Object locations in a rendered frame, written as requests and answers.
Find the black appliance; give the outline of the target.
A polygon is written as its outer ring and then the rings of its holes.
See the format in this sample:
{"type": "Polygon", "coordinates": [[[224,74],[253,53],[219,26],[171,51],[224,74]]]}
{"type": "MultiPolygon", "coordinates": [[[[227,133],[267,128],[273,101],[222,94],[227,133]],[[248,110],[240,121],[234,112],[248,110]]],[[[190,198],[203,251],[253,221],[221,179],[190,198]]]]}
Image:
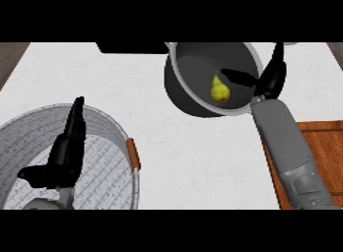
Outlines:
{"type": "Polygon", "coordinates": [[[102,53],[114,54],[168,54],[168,45],[162,42],[98,42],[102,53]]]}

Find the brown wooden cutting board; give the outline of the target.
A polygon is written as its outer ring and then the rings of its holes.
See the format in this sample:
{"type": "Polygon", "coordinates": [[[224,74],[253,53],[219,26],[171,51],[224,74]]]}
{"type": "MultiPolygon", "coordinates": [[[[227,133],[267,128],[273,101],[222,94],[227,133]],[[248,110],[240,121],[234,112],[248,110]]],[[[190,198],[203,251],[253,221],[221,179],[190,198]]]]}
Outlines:
{"type": "Polygon", "coordinates": [[[343,120],[308,121],[298,125],[333,204],[343,209],[343,120]]]}

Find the yellow pear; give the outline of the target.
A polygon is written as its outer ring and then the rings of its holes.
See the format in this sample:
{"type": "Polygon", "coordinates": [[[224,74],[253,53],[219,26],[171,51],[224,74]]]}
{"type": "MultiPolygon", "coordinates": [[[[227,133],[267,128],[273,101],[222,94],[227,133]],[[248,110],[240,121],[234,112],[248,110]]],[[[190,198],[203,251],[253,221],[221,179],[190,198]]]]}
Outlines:
{"type": "Polygon", "coordinates": [[[216,102],[227,102],[230,99],[230,88],[218,76],[214,77],[212,98],[216,102]]]}

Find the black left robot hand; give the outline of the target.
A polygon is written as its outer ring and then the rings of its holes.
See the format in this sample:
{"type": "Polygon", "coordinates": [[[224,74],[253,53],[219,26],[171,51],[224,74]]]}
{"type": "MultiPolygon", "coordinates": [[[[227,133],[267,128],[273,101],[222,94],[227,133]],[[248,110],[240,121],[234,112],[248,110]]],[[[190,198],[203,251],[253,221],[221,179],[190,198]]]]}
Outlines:
{"type": "Polygon", "coordinates": [[[33,188],[74,187],[82,174],[85,159],[86,121],[83,117],[85,97],[73,103],[64,132],[58,135],[45,165],[27,166],[18,177],[33,188]]]}

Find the large grey speckled pot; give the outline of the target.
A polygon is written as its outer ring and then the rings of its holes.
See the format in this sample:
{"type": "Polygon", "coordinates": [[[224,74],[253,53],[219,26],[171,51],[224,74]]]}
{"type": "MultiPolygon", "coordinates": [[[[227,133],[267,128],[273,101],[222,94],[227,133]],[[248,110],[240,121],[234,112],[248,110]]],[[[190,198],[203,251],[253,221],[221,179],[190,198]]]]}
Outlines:
{"type": "MultiPolygon", "coordinates": [[[[0,210],[21,210],[36,198],[58,192],[31,187],[20,170],[48,163],[54,141],[64,132],[71,105],[34,109],[0,126],[0,210]]],[[[114,118],[85,107],[85,159],[74,189],[77,210],[135,210],[139,201],[139,161],[134,140],[114,118]]]]}

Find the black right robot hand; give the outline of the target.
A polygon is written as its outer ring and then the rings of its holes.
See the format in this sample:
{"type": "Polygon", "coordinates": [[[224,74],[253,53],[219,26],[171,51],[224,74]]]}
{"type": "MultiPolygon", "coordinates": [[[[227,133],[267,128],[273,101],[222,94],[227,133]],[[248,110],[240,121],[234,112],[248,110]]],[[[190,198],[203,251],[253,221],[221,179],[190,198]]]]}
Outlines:
{"type": "Polygon", "coordinates": [[[255,88],[255,94],[258,96],[262,96],[267,99],[277,99],[280,97],[288,78],[285,44],[282,42],[276,43],[273,58],[259,78],[246,72],[230,70],[227,68],[221,70],[221,73],[237,85],[255,88]]]}

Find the dark grey pot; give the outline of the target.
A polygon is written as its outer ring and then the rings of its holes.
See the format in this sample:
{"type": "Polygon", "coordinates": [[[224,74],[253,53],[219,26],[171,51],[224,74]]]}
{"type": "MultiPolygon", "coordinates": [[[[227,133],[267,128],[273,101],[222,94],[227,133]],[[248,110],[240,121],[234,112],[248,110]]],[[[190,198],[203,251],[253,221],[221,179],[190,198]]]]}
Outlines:
{"type": "Polygon", "coordinates": [[[212,118],[251,112],[255,87],[233,83],[222,69],[237,70],[255,78],[264,71],[251,42],[168,42],[165,89],[177,107],[190,115],[212,118]],[[214,80],[230,89],[228,101],[212,97],[214,80]]]}

